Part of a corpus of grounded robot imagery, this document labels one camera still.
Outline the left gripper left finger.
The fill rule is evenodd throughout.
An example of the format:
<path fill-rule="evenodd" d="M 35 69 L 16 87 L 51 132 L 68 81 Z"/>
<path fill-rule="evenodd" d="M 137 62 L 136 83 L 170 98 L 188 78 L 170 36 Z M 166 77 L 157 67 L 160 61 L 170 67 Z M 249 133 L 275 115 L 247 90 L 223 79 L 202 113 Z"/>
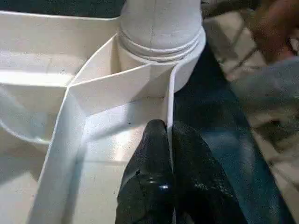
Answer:
<path fill-rule="evenodd" d="M 174 178 L 165 124 L 147 123 L 129 160 L 117 196 L 117 224 L 170 224 L 174 211 Z"/>

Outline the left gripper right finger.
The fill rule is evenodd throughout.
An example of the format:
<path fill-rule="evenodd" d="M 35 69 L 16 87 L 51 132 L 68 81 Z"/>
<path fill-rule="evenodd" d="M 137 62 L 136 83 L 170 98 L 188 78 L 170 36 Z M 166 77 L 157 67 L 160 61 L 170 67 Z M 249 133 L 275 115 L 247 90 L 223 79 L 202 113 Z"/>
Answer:
<path fill-rule="evenodd" d="M 178 215 L 189 215 L 195 224 L 243 223 L 235 192 L 199 131 L 174 122 L 172 149 Z"/>

